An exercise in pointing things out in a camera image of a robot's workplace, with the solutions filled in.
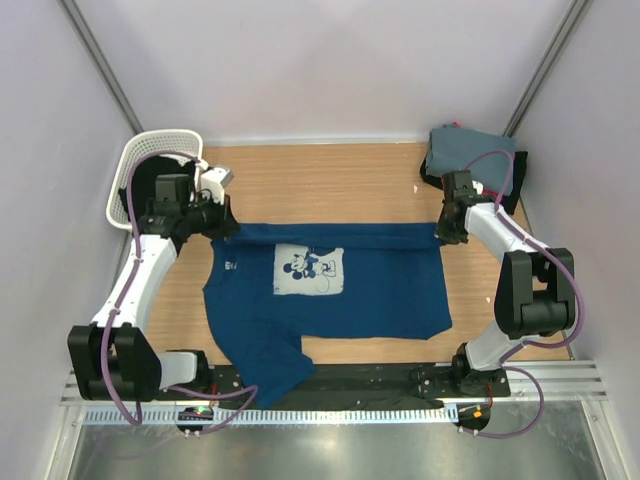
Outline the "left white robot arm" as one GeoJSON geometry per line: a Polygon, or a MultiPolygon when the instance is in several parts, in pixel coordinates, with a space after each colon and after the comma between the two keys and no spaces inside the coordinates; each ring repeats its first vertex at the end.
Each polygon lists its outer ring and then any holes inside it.
{"type": "Polygon", "coordinates": [[[186,174],[155,180],[137,220],[131,252],[110,296],[87,325],[71,329],[67,345],[85,400],[148,402],[175,385],[188,398],[212,387],[201,350],[154,351],[144,335],[151,306],[182,246],[193,235],[226,238],[239,232],[225,192],[230,170],[216,166],[194,181],[186,174]]]}

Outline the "blue mickey t-shirt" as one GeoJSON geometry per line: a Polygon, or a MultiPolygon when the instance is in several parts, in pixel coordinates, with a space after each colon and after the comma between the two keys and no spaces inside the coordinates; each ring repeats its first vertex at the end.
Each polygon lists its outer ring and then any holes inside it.
{"type": "Polygon", "coordinates": [[[314,373],[305,336],[427,340],[452,325],[431,223],[260,224],[211,244],[215,343],[269,408],[314,373]]]}

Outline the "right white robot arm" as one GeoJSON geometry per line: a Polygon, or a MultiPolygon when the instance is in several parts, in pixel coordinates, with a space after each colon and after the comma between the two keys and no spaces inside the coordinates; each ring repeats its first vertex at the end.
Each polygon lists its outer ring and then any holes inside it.
{"type": "Polygon", "coordinates": [[[474,186],[471,172],[443,175],[443,208],[435,235],[447,245],[479,239],[501,264],[494,321],[461,345],[443,375],[459,396],[481,396],[501,381],[502,364],[526,345],[568,330],[576,321],[574,258],[520,227],[501,204],[474,186]]]}

